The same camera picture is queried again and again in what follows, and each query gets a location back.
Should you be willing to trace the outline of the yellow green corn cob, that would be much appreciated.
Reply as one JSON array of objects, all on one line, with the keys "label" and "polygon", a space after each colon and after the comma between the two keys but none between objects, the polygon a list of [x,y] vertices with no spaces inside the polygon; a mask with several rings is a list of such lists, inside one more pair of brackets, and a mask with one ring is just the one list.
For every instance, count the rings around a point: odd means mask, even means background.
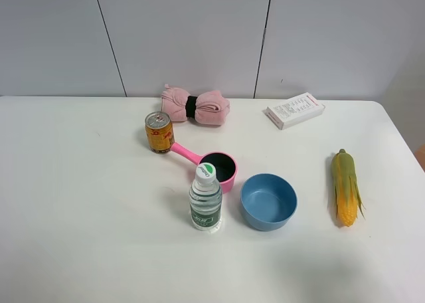
[{"label": "yellow green corn cob", "polygon": [[331,174],[337,219],[344,227],[351,227],[358,218],[358,212],[362,217],[365,216],[357,183],[355,162],[344,149],[340,149],[333,156]]}]

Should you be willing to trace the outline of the pink toy saucepan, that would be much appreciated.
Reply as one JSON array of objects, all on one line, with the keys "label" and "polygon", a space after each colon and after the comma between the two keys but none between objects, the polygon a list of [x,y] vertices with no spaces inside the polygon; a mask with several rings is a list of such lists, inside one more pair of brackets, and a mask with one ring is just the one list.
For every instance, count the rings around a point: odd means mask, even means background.
[{"label": "pink toy saucepan", "polygon": [[213,164],[216,169],[216,178],[222,188],[222,193],[228,193],[233,188],[238,166],[236,161],[227,153],[212,151],[205,155],[197,155],[177,142],[171,146],[171,151],[183,156],[195,165],[200,163]]}]

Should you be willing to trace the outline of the pink rolled towel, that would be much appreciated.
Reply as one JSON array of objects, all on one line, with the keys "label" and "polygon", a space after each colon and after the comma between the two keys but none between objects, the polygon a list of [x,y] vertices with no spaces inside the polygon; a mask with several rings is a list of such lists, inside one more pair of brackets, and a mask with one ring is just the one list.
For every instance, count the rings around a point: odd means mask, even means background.
[{"label": "pink rolled towel", "polygon": [[[161,95],[161,110],[167,113],[172,122],[186,122],[185,104],[190,95],[185,89],[165,85]],[[197,96],[195,121],[202,125],[221,126],[230,112],[230,102],[220,91],[213,90]]]}]

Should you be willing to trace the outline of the black hair band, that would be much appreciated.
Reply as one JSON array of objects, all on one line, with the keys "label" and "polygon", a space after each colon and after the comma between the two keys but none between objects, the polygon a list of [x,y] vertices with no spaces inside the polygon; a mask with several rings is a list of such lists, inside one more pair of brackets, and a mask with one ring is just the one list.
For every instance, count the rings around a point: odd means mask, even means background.
[{"label": "black hair band", "polygon": [[197,109],[197,96],[188,96],[186,104],[185,104],[186,117],[195,119],[196,109]]}]

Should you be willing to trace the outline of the clear water bottle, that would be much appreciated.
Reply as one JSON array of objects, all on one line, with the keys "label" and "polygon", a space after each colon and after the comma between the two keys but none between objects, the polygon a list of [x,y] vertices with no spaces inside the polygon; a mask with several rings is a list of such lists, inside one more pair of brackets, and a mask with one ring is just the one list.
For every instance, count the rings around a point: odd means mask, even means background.
[{"label": "clear water bottle", "polygon": [[220,229],[222,188],[211,163],[200,163],[189,190],[190,214],[196,229],[216,232]]}]

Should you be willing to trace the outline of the gold red drink can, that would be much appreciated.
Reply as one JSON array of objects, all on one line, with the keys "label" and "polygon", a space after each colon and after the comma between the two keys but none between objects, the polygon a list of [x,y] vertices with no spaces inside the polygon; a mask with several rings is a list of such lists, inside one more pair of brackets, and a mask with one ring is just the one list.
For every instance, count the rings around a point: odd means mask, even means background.
[{"label": "gold red drink can", "polygon": [[145,118],[145,131],[150,149],[155,153],[167,153],[175,142],[173,124],[165,112],[148,114]]}]

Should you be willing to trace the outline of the blue plastic bowl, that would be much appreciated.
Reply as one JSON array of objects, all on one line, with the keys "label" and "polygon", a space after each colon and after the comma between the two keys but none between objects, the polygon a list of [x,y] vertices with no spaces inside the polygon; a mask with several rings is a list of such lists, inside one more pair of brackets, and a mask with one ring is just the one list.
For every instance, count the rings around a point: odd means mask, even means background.
[{"label": "blue plastic bowl", "polygon": [[283,227],[295,213],[298,198],[293,187],[283,178],[259,173],[247,179],[240,190],[242,216],[259,231]]}]

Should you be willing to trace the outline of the white cardboard box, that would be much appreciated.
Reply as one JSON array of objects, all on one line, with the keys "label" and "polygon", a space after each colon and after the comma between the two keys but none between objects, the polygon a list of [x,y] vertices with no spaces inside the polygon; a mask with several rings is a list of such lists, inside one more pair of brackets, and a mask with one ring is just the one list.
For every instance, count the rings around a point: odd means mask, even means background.
[{"label": "white cardboard box", "polygon": [[325,105],[306,92],[284,100],[281,104],[268,106],[264,113],[279,130],[295,126],[322,115]]}]

